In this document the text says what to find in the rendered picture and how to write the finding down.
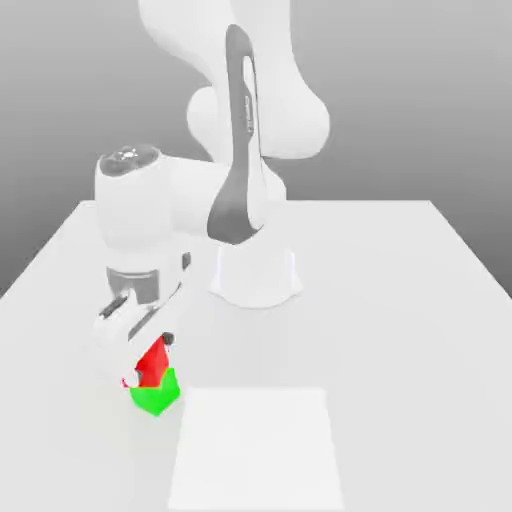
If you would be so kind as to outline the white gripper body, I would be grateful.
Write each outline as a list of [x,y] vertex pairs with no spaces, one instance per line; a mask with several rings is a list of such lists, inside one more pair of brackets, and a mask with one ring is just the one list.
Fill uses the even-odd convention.
[[95,317],[92,331],[93,353],[107,375],[122,385],[138,385],[143,375],[139,361],[158,340],[170,350],[187,305],[182,284],[149,304],[140,304],[132,288],[115,296]]

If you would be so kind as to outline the small red cube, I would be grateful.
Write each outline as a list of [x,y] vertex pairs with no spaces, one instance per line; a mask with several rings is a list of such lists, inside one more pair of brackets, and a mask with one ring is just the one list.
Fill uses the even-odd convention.
[[148,349],[144,356],[135,366],[134,384],[128,384],[125,379],[122,380],[124,388],[150,388],[158,387],[169,367],[168,351],[174,342],[172,333],[163,333]]

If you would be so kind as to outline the small green cube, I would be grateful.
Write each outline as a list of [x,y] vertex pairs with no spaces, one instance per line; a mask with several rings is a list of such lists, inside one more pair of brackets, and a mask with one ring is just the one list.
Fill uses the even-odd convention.
[[165,368],[160,376],[155,372],[146,372],[137,387],[131,387],[129,393],[136,406],[153,416],[159,416],[181,395],[174,368]]

